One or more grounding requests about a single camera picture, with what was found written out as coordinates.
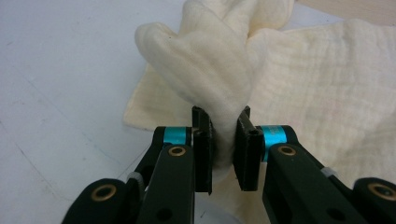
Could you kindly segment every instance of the muslin cloth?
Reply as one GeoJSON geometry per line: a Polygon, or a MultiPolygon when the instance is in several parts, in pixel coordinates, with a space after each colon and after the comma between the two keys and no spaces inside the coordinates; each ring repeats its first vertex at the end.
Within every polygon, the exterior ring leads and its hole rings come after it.
{"type": "MultiPolygon", "coordinates": [[[[279,31],[292,0],[188,1],[178,34],[146,24],[135,40],[150,64],[124,114],[137,128],[212,118],[221,180],[208,200],[244,223],[267,223],[262,191],[240,192],[233,171],[236,119],[288,124],[302,145],[352,187],[364,176],[396,182],[396,28],[366,21],[279,31]]],[[[261,184],[265,176],[262,165],[261,184]]]]}

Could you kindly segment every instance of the white surface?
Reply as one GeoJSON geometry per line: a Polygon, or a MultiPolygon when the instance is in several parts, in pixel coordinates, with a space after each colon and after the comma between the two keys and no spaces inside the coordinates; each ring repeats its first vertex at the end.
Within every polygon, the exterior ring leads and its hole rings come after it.
{"type": "MultiPolygon", "coordinates": [[[[122,124],[145,69],[134,30],[176,30],[182,2],[0,2],[0,223],[60,223],[88,184],[136,167],[152,133],[122,124]]],[[[296,5],[285,29],[334,21],[296,5]]]]}

